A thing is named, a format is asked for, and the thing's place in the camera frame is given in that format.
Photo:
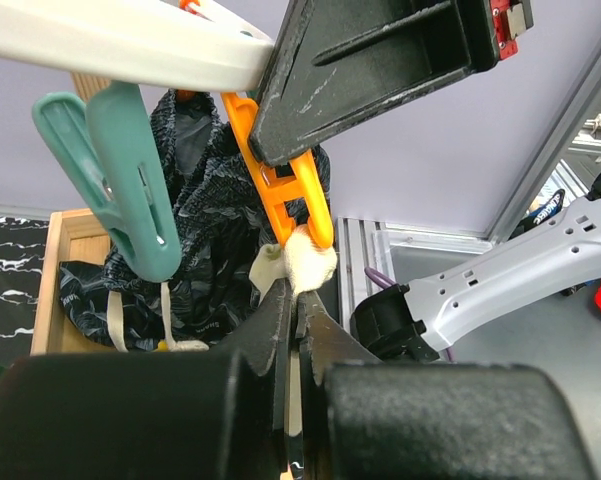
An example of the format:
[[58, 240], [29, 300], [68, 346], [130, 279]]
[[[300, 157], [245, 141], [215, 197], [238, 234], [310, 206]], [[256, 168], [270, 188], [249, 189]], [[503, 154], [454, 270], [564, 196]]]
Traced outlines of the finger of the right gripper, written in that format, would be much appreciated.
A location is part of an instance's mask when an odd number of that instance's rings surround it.
[[266, 165], [285, 164], [498, 61], [487, 1], [291, 1], [249, 145]]

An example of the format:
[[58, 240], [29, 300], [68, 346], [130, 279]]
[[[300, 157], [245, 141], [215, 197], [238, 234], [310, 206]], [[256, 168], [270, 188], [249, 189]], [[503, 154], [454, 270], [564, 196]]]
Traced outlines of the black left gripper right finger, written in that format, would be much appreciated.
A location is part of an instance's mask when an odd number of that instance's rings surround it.
[[525, 365], [383, 362], [298, 300], [308, 479], [591, 479], [560, 389]]

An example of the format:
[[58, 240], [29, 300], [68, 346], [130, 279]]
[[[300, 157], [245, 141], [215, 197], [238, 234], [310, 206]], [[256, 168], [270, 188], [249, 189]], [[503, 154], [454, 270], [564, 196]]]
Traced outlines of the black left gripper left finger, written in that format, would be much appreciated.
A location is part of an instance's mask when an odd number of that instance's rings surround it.
[[276, 479], [291, 287], [205, 352], [46, 354], [0, 376], [0, 479]]

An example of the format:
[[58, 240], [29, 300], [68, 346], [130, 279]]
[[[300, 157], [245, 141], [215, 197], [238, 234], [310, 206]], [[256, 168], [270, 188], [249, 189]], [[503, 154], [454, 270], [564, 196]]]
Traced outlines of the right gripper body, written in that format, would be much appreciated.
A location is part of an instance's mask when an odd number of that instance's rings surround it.
[[491, 25], [494, 27], [499, 59], [518, 52], [517, 38], [534, 26], [530, 0], [491, 0]]

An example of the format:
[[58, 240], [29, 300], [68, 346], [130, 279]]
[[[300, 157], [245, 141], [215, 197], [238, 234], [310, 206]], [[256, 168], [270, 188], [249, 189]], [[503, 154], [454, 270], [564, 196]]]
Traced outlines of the cream sock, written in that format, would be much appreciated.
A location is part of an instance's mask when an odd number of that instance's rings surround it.
[[284, 246], [264, 244], [249, 271], [249, 280], [261, 299], [278, 279], [287, 279], [292, 295], [318, 290], [333, 276], [337, 267], [333, 246], [318, 247], [310, 237], [307, 225], [299, 225]]

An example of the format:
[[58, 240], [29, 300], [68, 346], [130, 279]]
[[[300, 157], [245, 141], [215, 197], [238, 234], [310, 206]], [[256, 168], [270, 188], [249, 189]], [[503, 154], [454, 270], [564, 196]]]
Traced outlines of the white round clip hanger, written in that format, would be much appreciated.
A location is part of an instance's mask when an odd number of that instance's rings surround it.
[[0, 58], [193, 91], [256, 88], [275, 42], [215, 1], [0, 1]]

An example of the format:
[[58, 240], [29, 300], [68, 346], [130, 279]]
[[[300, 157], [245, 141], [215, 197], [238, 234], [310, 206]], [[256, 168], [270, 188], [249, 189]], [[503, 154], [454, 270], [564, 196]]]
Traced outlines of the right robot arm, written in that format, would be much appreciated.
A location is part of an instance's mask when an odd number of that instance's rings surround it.
[[[248, 143], [268, 166], [506, 59], [528, 1], [293, 1]], [[481, 326], [601, 278], [601, 179], [551, 220], [354, 311], [344, 350], [303, 317], [306, 466], [331, 479], [592, 479], [562, 394], [524, 366], [442, 364]]]

